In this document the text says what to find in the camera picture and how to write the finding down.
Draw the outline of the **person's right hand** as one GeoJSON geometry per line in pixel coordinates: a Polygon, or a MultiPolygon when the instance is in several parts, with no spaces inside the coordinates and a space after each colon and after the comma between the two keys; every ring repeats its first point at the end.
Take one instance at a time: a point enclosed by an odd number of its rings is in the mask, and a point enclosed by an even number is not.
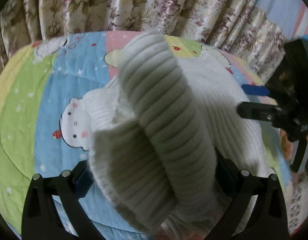
{"type": "MultiPolygon", "coordinates": [[[[281,147],[282,147],[283,156],[286,160],[290,160],[292,159],[294,145],[292,142],[288,140],[287,133],[284,130],[281,129],[279,135],[281,137],[281,147]]],[[[298,184],[299,174],[293,172],[292,178],[293,178],[293,183],[298,184]]]]}

